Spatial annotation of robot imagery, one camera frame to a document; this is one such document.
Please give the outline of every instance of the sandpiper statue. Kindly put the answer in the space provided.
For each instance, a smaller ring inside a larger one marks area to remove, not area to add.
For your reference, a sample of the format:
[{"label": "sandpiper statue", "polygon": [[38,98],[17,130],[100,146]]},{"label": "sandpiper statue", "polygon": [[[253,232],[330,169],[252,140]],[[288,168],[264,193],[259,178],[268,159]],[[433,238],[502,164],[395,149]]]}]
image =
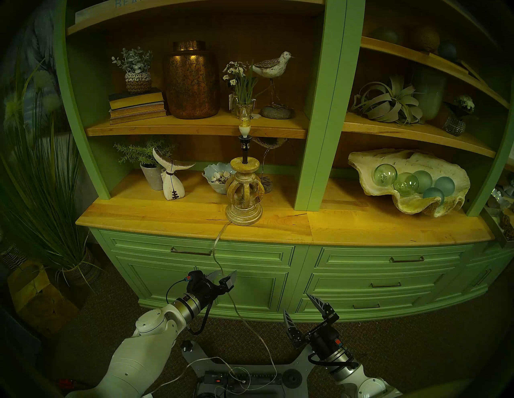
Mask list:
[{"label": "sandpiper statue", "polygon": [[269,78],[270,80],[270,85],[268,88],[271,87],[271,105],[265,106],[261,109],[261,115],[265,118],[289,119],[292,118],[295,113],[287,106],[280,103],[275,103],[274,101],[275,97],[277,97],[277,100],[279,101],[280,98],[277,95],[277,91],[275,90],[275,83],[273,79],[282,76],[286,70],[287,62],[291,58],[294,58],[291,53],[284,51],[280,57],[275,58],[274,60],[261,61],[253,65],[253,71],[255,73],[264,78]]},{"label": "sandpiper statue", "polygon": [[153,150],[154,158],[159,164],[165,168],[162,172],[162,190],[166,200],[175,200],[183,198],[186,195],[186,191],[181,181],[175,175],[177,170],[188,169],[195,164],[193,162],[180,162],[164,156],[159,150]]}]

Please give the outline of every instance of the drawer handle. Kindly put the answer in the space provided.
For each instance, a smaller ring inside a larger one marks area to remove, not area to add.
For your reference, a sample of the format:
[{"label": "drawer handle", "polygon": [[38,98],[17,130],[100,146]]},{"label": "drawer handle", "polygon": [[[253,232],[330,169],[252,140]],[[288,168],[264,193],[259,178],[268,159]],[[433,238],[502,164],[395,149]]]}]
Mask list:
[{"label": "drawer handle", "polygon": [[182,250],[176,250],[175,246],[171,246],[170,252],[172,253],[182,253],[182,254],[197,254],[198,256],[210,256],[212,254],[212,249],[209,250],[208,253],[200,253],[200,252],[183,252]]},{"label": "drawer handle", "polygon": [[425,261],[423,256],[420,256],[418,260],[395,260],[394,257],[389,259],[389,262],[422,262]]},{"label": "drawer handle", "polygon": [[473,284],[473,286],[480,285],[484,281],[484,279],[487,277],[487,275],[489,275],[490,273],[491,273],[491,268],[484,270],[484,274],[479,276],[478,281],[475,282]]},{"label": "drawer handle", "polygon": [[397,284],[395,284],[395,285],[379,285],[379,286],[375,286],[375,285],[373,284],[373,282],[371,282],[371,287],[372,287],[373,289],[379,289],[379,288],[398,288],[398,287],[400,287],[400,286],[401,286],[401,282],[398,282],[398,283],[397,283]]},{"label": "drawer handle", "polygon": [[356,307],[355,304],[353,304],[352,307],[354,308],[354,310],[364,310],[366,308],[380,308],[380,303],[377,303],[376,305],[370,307]]}]

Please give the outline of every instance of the white bowl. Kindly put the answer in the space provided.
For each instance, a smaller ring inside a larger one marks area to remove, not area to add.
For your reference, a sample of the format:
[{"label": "white bowl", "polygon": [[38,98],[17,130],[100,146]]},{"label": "white bowl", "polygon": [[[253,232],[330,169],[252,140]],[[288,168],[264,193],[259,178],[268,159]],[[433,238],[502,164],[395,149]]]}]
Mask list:
[{"label": "white bowl", "polygon": [[218,164],[210,164],[206,168],[204,168],[204,172],[201,174],[206,179],[209,185],[219,194],[226,195],[227,194],[227,188],[225,187],[225,184],[218,184],[211,182],[211,178],[214,175],[215,172],[218,172],[220,174],[223,174],[223,172],[229,172],[230,174],[235,174],[235,170],[232,168],[230,163],[218,163]]}]

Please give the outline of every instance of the blue glass ball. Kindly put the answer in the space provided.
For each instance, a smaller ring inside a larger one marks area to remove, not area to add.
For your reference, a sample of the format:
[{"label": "blue glass ball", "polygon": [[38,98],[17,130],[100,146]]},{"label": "blue glass ball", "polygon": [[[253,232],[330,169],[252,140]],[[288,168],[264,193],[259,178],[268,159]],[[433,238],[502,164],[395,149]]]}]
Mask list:
[{"label": "blue glass ball", "polygon": [[431,188],[428,188],[425,192],[423,192],[423,199],[426,199],[426,198],[435,198],[439,196],[441,198],[441,203],[439,206],[441,206],[441,204],[443,204],[445,202],[445,195],[443,194],[443,191],[441,191],[439,188],[436,188],[436,187],[431,187]]},{"label": "blue glass ball", "polygon": [[396,181],[398,172],[391,164],[381,164],[373,171],[373,182],[379,186],[389,186]]},{"label": "blue glass ball", "polygon": [[451,196],[455,191],[455,183],[450,177],[439,177],[434,187],[439,188],[445,196]]},{"label": "blue glass ball", "polygon": [[422,194],[432,186],[432,176],[429,172],[426,172],[425,170],[418,170],[412,174],[414,174],[419,181],[419,186],[416,191],[417,193]]},{"label": "blue glass ball", "polygon": [[418,189],[419,182],[412,173],[401,173],[393,184],[393,188],[402,196],[414,195]]}]

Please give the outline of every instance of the gray pot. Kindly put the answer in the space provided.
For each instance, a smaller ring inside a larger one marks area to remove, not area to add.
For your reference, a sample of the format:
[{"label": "gray pot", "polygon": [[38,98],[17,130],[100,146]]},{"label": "gray pot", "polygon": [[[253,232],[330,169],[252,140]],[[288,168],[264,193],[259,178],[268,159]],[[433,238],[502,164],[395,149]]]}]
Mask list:
[{"label": "gray pot", "polygon": [[162,191],[162,177],[161,177],[161,168],[160,167],[144,167],[140,164],[141,170],[143,170],[144,176],[150,184],[151,189],[155,189],[156,191]]}]

